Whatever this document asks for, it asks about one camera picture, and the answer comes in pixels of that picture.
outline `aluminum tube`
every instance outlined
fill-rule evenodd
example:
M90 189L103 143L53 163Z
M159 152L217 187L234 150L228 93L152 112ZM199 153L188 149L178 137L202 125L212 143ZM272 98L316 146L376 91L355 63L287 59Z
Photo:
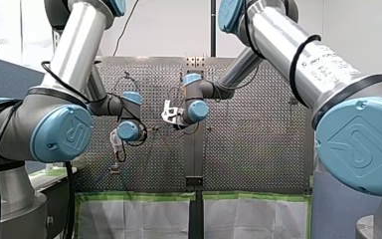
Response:
M217 86L225 92L237 87L262 61L263 59L258 57L253 50L244 49L223 74Z
M251 39L263 56L289 80L290 63L309 37L271 1L260 0L248 9ZM365 75L318 41L306 45L296 65L296 88L310 109L326 103Z
M83 93L106 26L105 15L87 2L76 2L51 62L51 70ZM46 74L41 87L73 94Z
M102 100L106 97L106 90L104 89L103 82L101 81L101 77L96 66L93 66L92 71L90 72L87 95L93 102Z

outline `black cable tie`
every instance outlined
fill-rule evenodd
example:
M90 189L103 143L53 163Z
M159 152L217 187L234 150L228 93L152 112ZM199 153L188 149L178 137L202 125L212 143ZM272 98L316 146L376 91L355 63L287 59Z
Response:
M308 43L313 41L321 41L321 37L318 35L312 35L312 36L309 36L302 44L300 44L299 47L296 49L296 53L293 56L293 59L290 63L290 69L289 69L290 89L292 90L292 93L296 97L296 99L306 108L308 108L308 106L303 101L302 97L299 95L296 89L295 73L296 73L296 64L297 64L297 61L299 60L300 54L303 52L303 49L305 48L305 46L308 45Z

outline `white curtain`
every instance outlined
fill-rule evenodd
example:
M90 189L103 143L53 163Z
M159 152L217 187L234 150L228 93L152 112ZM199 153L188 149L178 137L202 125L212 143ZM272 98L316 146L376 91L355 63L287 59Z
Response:
M44 0L0 0L0 60L43 71L52 55Z

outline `metal bracket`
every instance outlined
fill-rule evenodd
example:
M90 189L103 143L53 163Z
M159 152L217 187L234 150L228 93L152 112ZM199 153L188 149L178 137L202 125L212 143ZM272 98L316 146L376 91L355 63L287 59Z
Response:
M172 124L185 126L186 124L181 120L184 109L172 108L170 106L170 100L166 100L164 103L164 109L162 113L162 118L164 121L167 121Z
M203 186L202 176L187 176L186 177L187 186Z

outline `white cloth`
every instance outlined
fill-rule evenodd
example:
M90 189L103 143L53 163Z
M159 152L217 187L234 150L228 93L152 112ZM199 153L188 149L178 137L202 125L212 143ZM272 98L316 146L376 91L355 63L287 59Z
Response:
M264 199L204 201L205 239L307 239L309 203Z
M188 239L189 201L85 199L76 238Z

